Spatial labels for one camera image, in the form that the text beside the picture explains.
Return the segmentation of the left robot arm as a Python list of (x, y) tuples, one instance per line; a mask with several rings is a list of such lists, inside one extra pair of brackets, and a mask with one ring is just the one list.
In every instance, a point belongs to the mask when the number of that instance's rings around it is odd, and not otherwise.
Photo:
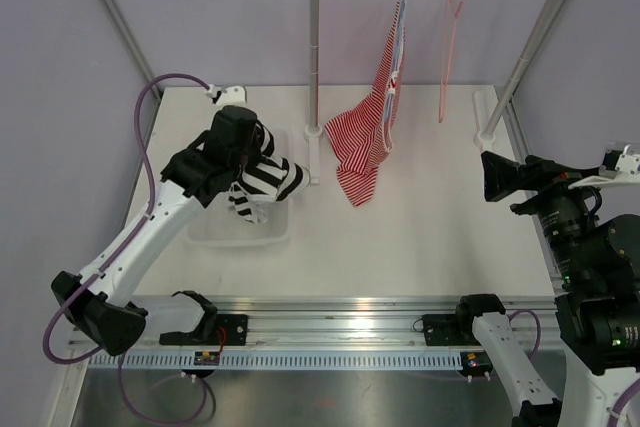
[(66, 318), (112, 356), (129, 350), (150, 325), (147, 310), (131, 301), (140, 281), (174, 237), (260, 156), (256, 113), (222, 107), (209, 129), (170, 158), (146, 206), (96, 261), (54, 278), (59, 308), (52, 320)]

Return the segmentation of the black white striped tank top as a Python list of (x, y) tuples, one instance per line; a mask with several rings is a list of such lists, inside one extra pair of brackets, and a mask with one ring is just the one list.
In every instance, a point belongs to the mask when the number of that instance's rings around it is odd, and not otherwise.
[(244, 168), (227, 193), (228, 207), (250, 224), (265, 224), (266, 207), (302, 192), (310, 185), (307, 168), (275, 154), (275, 139), (261, 122), (256, 124), (260, 151), (257, 164)]

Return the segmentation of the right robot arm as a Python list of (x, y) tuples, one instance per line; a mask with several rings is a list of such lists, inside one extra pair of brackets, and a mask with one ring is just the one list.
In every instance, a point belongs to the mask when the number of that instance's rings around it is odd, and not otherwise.
[(636, 426), (639, 423), (639, 218), (601, 223), (605, 187), (636, 184), (639, 155), (610, 148), (598, 167), (579, 169), (529, 156), (518, 163), (481, 155), (484, 197), (498, 202), (516, 191), (533, 197), (511, 205), (538, 219), (562, 277), (554, 300), (566, 359), (557, 396), (511, 332), (497, 296), (461, 298), (456, 336), (479, 342), (509, 398), (514, 426)]

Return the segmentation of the pink wire hanger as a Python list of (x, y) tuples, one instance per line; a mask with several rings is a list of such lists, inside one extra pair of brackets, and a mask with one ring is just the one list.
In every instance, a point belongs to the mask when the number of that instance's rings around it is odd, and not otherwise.
[(453, 71), (458, 23), (464, 3), (465, 0), (445, 0), (444, 3), (438, 105), (439, 124), (444, 122), (446, 116), (448, 89)]

